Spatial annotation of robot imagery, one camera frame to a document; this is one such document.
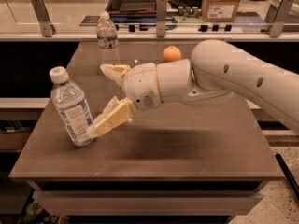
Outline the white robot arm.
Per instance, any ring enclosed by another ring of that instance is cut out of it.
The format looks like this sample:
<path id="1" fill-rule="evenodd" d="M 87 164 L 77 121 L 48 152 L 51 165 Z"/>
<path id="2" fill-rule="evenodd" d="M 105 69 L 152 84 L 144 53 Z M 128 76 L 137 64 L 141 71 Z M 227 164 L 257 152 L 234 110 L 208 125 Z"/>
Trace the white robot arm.
<path id="1" fill-rule="evenodd" d="M 109 101 L 87 128 L 90 137 L 110 132 L 131 119 L 137 110 L 169 102 L 219 104 L 235 93 L 299 133 L 299 75 L 224 41 L 200 42 L 190 59 L 134 67 L 103 64 L 100 69 L 121 87 L 125 97 Z"/>

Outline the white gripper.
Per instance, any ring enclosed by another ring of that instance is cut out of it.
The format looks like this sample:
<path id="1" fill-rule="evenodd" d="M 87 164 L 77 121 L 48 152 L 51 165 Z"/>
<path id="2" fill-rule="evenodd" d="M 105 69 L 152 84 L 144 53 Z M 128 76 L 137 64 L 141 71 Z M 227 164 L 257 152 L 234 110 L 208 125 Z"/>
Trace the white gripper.
<path id="1" fill-rule="evenodd" d="M 101 64 L 100 69 L 106 77 L 122 86 L 127 98 L 119 100 L 114 96 L 108 102 L 103 113 L 87 128 L 89 137 L 102 136 L 122 125 L 133 117 L 136 109 L 148 110 L 162 104 L 156 64 L 140 64 L 132 69 L 129 65 Z"/>

